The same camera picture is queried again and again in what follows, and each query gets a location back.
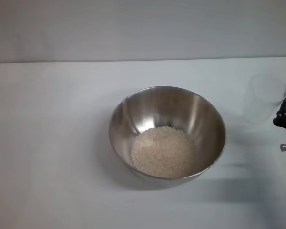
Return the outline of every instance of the plastic cup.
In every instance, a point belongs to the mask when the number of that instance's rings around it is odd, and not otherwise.
[[[259,125],[267,121],[286,97],[286,86],[270,75],[251,77],[244,96],[243,116],[249,123]]]

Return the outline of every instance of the rice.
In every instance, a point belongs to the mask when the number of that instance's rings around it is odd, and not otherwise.
[[[163,126],[136,137],[131,159],[141,172],[156,177],[179,178],[194,172],[196,147],[182,130]]]

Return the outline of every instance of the white tabletop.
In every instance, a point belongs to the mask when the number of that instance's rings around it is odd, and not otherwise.
[[[286,83],[286,58],[0,64],[0,229],[286,228],[286,130],[240,117],[256,73]],[[107,136],[116,105],[156,85],[202,95],[227,128],[212,168],[160,190]]]

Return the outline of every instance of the stainless steel bowl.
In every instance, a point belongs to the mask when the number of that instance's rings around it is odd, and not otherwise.
[[[183,130],[194,140],[198,163],[192,175],[161,178],[134,167],[130,158],[134,139],[160,126]],[[119,158],[141,178],[162,186],[185,183],[208,170],[221,156],[225,138],[225,125],[215,107],[200,95],[177,87],[158,86],[133,93],[115,108],[109,124],[109,139]]]

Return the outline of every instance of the bowl rim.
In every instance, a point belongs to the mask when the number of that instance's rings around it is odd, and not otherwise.
[[[150,90],[150,89],[153,89],[153,88],[174,88],[174,89],[178,89],[178,90],[181,90],[181,91],[186,91],[186,92],[190,92],[192,94],[195,94],[201,98],[203,98],[204,100],[206,100],[207,103],[209,103],[215,110],[216,112],[218,113],[219,115],[219,118],[221,119],[222,123],[223,123],[223,126],[224,126],[224,131],[225,131],[225,142],[224,142],[224,145],[223,145],[223,148],[220,152],[220,154],[218,155],[217,159],[207,168],[205,168],[204,170],[198,172],[198,173],[195,173],[195,174],[192,174],[192,175],[189,175],[189,176],[186,176],[186,177],[178,177],[178,178],[166,178],[166,177],[156,177],[156,176],[153,176],[153,175],[149,175],[147,173],[144,173],[144,172],[141,172],[140,170],[138,170],[137,168],[135,167],[132,167],[131,165],[129,165],[118,153],[117,151],[115,150],[114,146],[113,146],[113,143],[112,143],[112,139],[111,139],[111,131],[110,131],[110,127],[112,125],[112,119],[113,119],[113,116],[116,112],[116,110],[119,108],[119,106],[124,102],[126,101],[127,99],[129,99],[130,97],[134,96],[135,94],[137,93],[140,93],[142,91],[146,91],[146,90]],[[221,117],[220,113],[218,112],[218,110],[216,109],[216,107],[211,104],[207,99],[205,99],[204,97],[202,97],[201,95],[195,93],[195,92],[192,92],[190,90],[187,90],[187,89],[184,89],[184,88],[180,88],[180,87],[174,87],[174,86],[153,86],[153,87],[147,87],[147,88],[143,88],[141,90],[138,90],[132,94],[130,94],[129,96],[125,97],[117,106],[116,108],[114,109],[114,111],[112,112],[111,116],[110,116],[110,122],[109,122],[109,127],[108,127],[108,135],[109,135],[109,141],[110,141],[110,145],[112,147],[112,149],[114,150],[115,154],[123,161],[123,163],[125,163],[128,167],[130,167],[131,169],[135,170],[136,172],[142,174],[142,175],[145,175],[145,176],[148,176],[148,177],[151,177],[151,178],[155,178],[155,179],[159,179],[159,180],[182,180],[182,179],[188,179],[188,178],[191,178],[191,177],[197,177],[199,175],[201,175],[202,173],[204,173],[205,171],[207,171],[209,168],[211,168],[218,160],[219,158],[221,157],[221,155],[223,154],[224,152],[224,149],[225,149],[225,145],[226,145],[226,141],[227,141],[227,133],[226,133],[226,127],[225,127],[225,123],[224,123],[224,120],[223,118]]]

